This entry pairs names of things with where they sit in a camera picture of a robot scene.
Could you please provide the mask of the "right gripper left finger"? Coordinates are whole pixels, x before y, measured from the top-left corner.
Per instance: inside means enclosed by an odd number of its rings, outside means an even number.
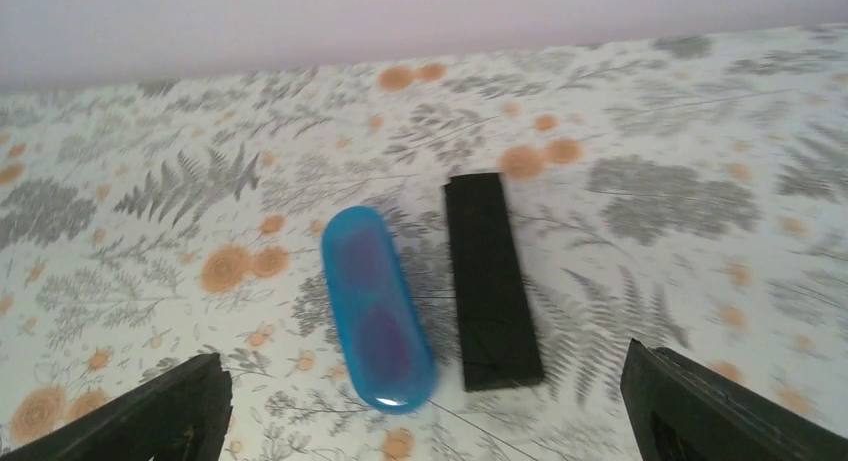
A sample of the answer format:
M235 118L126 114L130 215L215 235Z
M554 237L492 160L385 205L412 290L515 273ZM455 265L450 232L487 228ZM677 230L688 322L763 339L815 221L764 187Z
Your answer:
M1 458L216 461L231 414L232 376L201 354Z

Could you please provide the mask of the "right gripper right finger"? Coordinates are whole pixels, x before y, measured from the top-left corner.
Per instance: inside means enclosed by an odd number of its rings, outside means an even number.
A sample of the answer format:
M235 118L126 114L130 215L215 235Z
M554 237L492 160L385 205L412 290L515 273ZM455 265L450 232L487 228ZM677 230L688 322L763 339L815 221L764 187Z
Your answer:
M844 460L846 438L667 347L631 340L620 382L644 460Z

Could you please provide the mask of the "black glasses pouch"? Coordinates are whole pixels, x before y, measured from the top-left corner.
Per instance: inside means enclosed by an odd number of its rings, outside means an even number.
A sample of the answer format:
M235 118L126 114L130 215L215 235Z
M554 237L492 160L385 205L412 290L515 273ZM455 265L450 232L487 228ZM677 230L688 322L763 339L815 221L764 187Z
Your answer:
M500 176L443 189L464 389L536 386L544 369Z

